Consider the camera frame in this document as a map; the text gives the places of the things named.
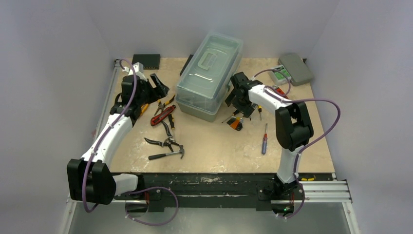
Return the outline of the black handled screwdriver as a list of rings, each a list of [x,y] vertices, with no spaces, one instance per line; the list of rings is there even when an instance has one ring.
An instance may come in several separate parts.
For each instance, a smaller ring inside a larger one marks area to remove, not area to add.
[[[169,120],[171,130],[174,131],[175,130],[175,123],[174,123],[174,117],[173,117],[172,114],[168,115],[168,120]]]

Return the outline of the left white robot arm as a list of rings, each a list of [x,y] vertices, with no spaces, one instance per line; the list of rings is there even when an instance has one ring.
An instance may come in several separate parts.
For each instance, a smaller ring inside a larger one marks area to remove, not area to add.
[[[150,75],[151,82],[142,75],[123,77],[121,93],[115,97],[108,122],[98,139],[79,159],[67,164],[70,197],[72,200],[108,205],[115,196],[127,193],[132,199],[145,194],[138,176],[129,173],[113,175],[109,165],[123,138],[142,114],[142,108],[167,96],[169,88],[158,76]]]

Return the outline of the orange hex key set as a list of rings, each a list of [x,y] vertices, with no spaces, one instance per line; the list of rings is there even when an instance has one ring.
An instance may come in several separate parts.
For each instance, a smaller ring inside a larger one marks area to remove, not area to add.
[[[232,116],[226,121],[226,124],[229,125],[232,129],[240,131],[243,128],[243,122],[244,120],[242,117]]]

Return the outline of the red black utility knife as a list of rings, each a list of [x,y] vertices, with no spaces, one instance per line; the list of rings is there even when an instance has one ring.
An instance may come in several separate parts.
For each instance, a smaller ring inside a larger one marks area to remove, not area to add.
[[[163,112],[161,112],[160,114],[158,114],[158,115],[156,115],[156,116],[154,116],[150,119],[150,125],[155,126],[155,125],[159,124],[165,118],[167,118],[168,115],[171,114],[175,109],[176,109],[176,105],[172,105],[172,106],[167,107]]]

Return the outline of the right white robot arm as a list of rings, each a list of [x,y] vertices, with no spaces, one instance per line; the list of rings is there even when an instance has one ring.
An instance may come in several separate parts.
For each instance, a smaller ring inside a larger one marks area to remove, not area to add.
[[[276,139],[282,148],[280,165],[274,178],[273,194],[286,198],[297,187],[300,150],[314,135],[313,125],[304,102],[293,101],[274,86],[250,80],[243,72],[230,78],[232,91],[225,99],[243,117],[249,118],[263,107],[275,117]]]

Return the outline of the black yellow stubby screwdriver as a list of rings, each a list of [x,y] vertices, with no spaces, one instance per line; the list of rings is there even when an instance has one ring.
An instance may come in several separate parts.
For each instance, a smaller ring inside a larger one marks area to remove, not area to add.
[[[232,112],[229,117],[227,117],[226,119],[224,119],[224,120],[222,121],[222,123],[227,122],[227,121],[230,120],[232,117],[236,116],[238,113],[239,113],[238,110]]]

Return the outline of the translucent green tool box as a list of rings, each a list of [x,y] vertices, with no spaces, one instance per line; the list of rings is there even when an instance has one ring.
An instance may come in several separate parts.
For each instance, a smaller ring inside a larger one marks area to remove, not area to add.
[[[184,113],[213,122],[237,71],[243,41],[210,32],[203,39],[176,86],[175,100]]]

